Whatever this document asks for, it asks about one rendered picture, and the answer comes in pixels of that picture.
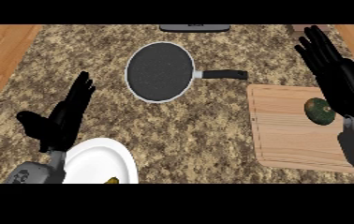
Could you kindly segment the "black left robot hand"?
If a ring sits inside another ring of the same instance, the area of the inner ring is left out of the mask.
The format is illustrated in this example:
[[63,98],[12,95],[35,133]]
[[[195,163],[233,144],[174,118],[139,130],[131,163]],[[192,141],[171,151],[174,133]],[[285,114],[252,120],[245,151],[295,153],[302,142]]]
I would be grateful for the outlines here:
[[40,153],[66,152],[71,149],[94,91],[96,86],[89,73],[81,71],[66,98],[55,105],[49,117],[30,111],[16,114],[16,119],[25,128],[25,134],[40,140]]

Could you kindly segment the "black frying pan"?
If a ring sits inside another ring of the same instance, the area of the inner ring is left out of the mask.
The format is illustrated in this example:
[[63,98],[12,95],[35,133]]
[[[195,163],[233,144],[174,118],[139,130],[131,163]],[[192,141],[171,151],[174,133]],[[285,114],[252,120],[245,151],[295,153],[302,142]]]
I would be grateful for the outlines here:
[[189,51],[173,42],[146,44],[131,55],[124,80],[134,97],[148,103],[179,98],[195,79],[248,79],[243,70],[198,70]]

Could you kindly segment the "dark grey appliance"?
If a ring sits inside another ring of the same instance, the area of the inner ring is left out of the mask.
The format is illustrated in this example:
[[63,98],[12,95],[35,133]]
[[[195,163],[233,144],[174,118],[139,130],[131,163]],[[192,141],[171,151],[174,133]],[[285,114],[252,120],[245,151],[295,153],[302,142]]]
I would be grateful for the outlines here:
[[177,33],[208,33],[227,32],[230,30],[229,24],[161,24],[159,28],[165,32]]

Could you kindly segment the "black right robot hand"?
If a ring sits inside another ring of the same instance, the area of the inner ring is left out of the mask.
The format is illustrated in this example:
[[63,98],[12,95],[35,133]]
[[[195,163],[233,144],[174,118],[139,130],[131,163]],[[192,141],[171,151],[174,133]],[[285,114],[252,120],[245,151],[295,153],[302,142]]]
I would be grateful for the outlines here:
[[320,28],[304,28],[295,50],[316,76],[317,84],[332,110],[354,117],[354,61],[344,58]]

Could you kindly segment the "wooden cutting board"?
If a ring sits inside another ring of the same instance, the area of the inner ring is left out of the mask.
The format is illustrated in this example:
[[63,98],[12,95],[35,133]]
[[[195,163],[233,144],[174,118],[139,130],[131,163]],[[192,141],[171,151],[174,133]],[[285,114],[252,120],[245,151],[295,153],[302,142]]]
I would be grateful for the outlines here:
[[263,166],[354,173],[338,134],[344,119],[328,126],[305,116],[305,101],[323,98],[319,87],[251,84],[246,88],[255,159]]

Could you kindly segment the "dark green squash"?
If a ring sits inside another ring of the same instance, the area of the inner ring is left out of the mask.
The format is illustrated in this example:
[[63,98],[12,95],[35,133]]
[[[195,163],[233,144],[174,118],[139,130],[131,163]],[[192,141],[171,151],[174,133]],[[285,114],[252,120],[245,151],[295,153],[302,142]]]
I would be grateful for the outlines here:
[[317,125],[326,126],[335,120],[336,113],[322,98],[313,97],[305,101],[304,112],[310,121]]

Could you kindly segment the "white plate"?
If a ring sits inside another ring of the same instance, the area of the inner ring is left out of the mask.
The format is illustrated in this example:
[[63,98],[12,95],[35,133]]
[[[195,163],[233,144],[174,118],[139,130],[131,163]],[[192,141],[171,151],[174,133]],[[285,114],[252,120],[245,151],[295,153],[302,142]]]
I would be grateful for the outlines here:
[[139,183],[139,170],[125,146],[109,138],[78,143],[66,152],[63,184],[103,184],[115,177],[121,184]]

